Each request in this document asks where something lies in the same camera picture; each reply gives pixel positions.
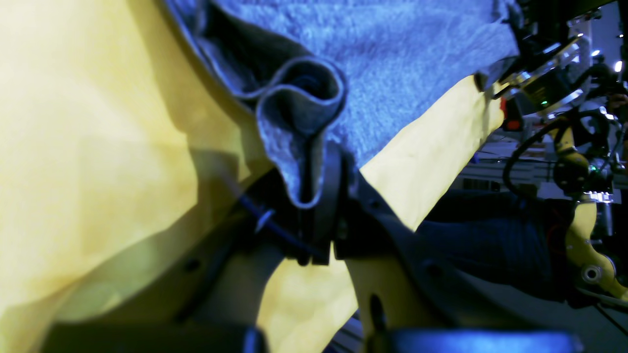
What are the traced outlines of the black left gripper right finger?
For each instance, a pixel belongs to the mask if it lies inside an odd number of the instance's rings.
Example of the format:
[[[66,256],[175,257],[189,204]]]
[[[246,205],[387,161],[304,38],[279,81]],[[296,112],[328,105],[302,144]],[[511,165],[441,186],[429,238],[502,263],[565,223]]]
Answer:
[[[399,220],[352,156],[327,143],[314,210],[317,245],[347,266],[366,353],[581,353],[569,331],[543,328],[473,287]]]

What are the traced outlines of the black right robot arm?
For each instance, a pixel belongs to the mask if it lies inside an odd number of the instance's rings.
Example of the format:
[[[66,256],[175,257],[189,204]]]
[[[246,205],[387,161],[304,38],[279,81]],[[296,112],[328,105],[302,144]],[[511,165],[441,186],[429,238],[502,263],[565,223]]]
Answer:
[[[570,223],[559,252],[568,262],[571,286],[601,304],[627,307],[627,237],[616,229],[614,178],[625,172],[621,147],[627,130],[627,74],[591,52],[578,25],[600,18],[603,0],[519,0],[509,7],[519,54],[501,77],[496,98],[504,99],[504,130],[519,130],[537,117],[543,127],[525,140],[505,164],[504,184],[521,197],[511,180],[523,152],[550,137],[552,181],[571,199]]]

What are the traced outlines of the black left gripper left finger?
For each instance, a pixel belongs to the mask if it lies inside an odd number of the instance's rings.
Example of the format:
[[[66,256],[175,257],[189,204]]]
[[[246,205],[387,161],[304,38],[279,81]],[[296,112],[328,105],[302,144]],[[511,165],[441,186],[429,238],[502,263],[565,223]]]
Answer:
[[[92,319],[54,324],[45,353],[268,353],[261,299],[284,259],[307,265],[303,215],[278,170],[255,181],[227,216],[163,275]]]

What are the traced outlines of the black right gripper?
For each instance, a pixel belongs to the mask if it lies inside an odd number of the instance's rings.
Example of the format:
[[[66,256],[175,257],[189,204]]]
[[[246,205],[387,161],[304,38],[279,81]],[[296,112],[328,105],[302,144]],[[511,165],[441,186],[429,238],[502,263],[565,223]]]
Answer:
[[[587,92],[591,40],[583,34],[552,42],[525,29],[514,29],[520,55],[500,79],[493,99],[522,103],[521,116],[547,116],[574,105]]]

